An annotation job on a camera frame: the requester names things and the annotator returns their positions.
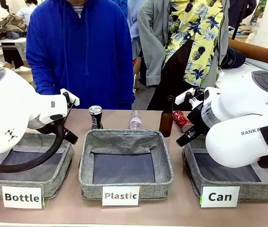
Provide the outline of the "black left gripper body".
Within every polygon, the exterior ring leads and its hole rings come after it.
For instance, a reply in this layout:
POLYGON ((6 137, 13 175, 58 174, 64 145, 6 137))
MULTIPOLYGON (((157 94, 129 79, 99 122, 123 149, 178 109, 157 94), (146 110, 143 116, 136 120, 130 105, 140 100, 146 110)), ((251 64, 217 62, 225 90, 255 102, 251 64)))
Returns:
POLYGON ((63 140, 67 140, 71 144, 75 144, 78 140, 78 137, 73 132, 65 128, 64 123, 30 123, 29 128, 36 130, 41 134, 54 134, 54 144, 58 144, 63 140))

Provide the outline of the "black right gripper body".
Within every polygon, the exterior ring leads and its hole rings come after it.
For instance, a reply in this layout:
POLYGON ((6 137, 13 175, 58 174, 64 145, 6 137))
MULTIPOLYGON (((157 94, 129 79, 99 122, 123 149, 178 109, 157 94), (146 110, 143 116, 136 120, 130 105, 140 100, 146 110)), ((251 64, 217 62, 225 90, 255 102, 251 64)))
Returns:
POLYGON ((193 124, 193 131, 198 135, 207 135, 209 132, 209 127, 204 123, 202 119, 202 105, 195 107, 188 115, 187 118, 193 124))

